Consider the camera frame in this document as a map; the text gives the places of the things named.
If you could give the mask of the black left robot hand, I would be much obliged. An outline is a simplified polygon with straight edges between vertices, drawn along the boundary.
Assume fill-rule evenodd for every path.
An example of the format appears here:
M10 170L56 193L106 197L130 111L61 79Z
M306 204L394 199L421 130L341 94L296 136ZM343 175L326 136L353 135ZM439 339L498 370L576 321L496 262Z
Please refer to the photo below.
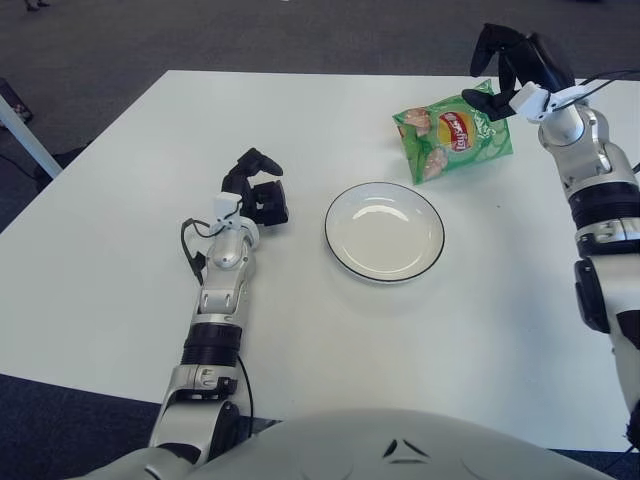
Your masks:
M282 167L255 148L250 148L227 173L221 191L241 197L239 213L256 225L274 226L288 222L288 208L280 180L251 185L249 179L264 172L282 177Z

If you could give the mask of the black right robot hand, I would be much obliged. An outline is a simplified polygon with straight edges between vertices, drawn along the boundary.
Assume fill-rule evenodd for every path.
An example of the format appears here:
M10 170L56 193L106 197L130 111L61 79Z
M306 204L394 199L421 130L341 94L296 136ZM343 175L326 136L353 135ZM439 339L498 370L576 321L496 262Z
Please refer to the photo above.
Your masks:
M493 57L498 58L498 94L465 89L462 98L490 120L515 114L509 105L517 85L533 82L556 93L575 85L569 61L558 45L538 33L524 35L510 27L486 23L471 60L470 74L480 76Z

